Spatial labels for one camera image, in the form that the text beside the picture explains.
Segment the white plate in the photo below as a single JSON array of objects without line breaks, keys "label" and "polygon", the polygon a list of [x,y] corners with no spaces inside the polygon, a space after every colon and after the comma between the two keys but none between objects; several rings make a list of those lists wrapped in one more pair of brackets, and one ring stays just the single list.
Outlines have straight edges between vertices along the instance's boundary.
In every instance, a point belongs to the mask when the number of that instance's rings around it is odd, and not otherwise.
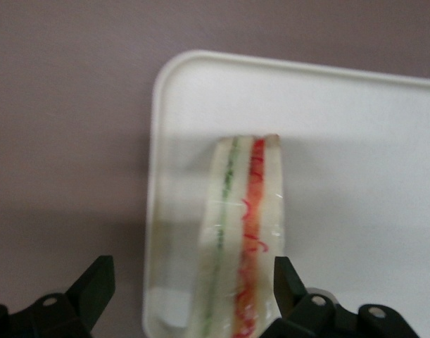
[{"label": "white plate", "polygon": [[430,80],[191,51],[153,96],[144,328],[181,337],[220,137],[280,134],[286,254],[348,310],[430,337]]}]

